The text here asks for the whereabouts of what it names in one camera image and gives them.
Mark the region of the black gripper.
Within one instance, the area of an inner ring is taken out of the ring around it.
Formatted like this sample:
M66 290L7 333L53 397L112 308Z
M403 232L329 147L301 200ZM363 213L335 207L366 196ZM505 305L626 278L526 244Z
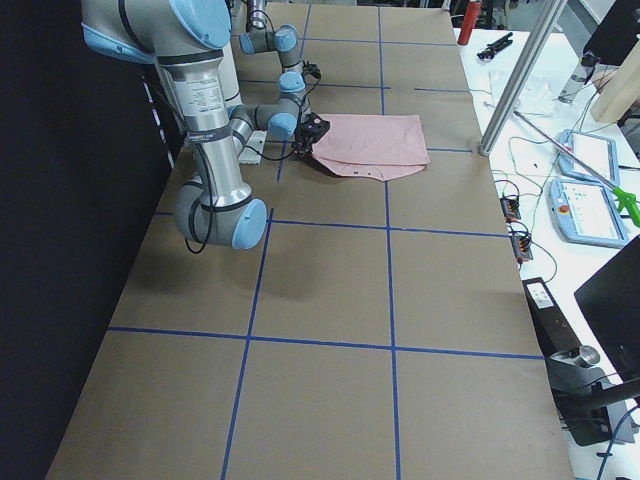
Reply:
M330 130L330 122L318 114L310 112L306 120L300 123L294 133L293 152L306 155L313 151L313 145L319 142Z

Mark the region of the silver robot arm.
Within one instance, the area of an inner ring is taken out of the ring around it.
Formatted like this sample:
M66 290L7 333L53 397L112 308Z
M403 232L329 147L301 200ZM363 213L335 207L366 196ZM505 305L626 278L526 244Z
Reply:
M185 242L246 250L259 243L267 223L267 207L239 167L250 136L265 131L291 140L293 153L304 155L330 123L309 103L306 79L319 79L319 68L303 60L294 26L273 26L263 1L248 2L240 46L247 55L277 53L279 97L273 104L244 105L228 91L236 83L224 78L234 71L231 7L229 1L85 1L82 28L93 51L159 73L197 166L174 211Z
M246 2L245 32L239 43L246 55L276 52L283 73L295 72L305 79L302 43L296 27L284 24L276 29L265 1Z

